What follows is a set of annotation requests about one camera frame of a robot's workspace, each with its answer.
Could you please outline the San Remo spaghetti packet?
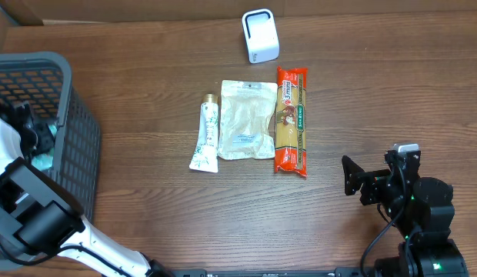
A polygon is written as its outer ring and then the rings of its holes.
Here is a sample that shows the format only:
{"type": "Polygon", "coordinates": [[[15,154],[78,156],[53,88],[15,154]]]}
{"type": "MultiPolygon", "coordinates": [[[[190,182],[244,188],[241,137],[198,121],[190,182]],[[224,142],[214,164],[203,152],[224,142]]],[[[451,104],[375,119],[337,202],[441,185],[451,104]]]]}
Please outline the San Remo spaghetti packet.
{"type": "Polygon", "coordinates": [[[306,85],[307,68],[277,68],[275,107],[275,172],[307,177],[306,85]]]}

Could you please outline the translucent beige pouch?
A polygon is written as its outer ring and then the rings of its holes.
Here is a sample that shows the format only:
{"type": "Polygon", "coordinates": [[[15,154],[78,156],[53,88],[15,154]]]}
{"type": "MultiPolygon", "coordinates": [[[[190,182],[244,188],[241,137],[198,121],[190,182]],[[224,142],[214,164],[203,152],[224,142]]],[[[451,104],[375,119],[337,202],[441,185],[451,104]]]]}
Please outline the translucent beige pouch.
{"type": "Polygon", "coordinates": [[[272,159],[275,156],[269,124],[275,111],[277,88],[273,82],[222,82],[220,158],[272,159]]]}

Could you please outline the white Pantene tube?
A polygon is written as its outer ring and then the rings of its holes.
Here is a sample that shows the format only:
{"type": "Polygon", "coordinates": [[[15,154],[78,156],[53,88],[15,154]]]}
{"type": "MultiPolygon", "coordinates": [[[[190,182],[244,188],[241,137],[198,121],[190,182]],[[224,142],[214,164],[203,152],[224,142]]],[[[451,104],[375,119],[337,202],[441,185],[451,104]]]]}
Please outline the white Pantene tube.
{"type": "Polygon", "coordinates": [[[203,96],[198,139],[189,168],[202,172],[218,172],[218,96],[206,94],[203,96]]]}

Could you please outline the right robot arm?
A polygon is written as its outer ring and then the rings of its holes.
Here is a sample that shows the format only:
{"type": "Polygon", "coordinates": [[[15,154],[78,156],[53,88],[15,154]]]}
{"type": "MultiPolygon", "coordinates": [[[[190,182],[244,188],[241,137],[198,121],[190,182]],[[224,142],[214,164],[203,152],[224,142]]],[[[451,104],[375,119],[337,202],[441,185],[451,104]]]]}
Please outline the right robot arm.
{"type": "Polygon", "coordinates": [[[387,226],[362,254],[361,276],[455,276],[469,271],[449,237],[455,215],[453,187],[440,179],[419,175],[421,151],[416,144],[394,145],[385,155],[387,169],[367,172],[348,156],[342,157],[345,194],[361,194],[363,205],[376,205],[387,226]],[[375,244],[394,227],[404,238],[395,257],[365,260],[375,244]]]}

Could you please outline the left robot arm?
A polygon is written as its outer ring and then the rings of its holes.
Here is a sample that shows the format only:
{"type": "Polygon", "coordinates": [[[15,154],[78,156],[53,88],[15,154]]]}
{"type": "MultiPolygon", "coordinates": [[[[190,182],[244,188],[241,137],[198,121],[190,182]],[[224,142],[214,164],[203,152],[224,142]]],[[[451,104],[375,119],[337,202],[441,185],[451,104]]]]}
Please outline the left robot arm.
{"type": "Polygon", "coordinates": [[[127,249],[95,228],[64,188],[24,158],[38,136],[25,107],[0,103],[0,253],[34,266],[56,256],[103,276],[170,276],[146,255],[127,249]]]}

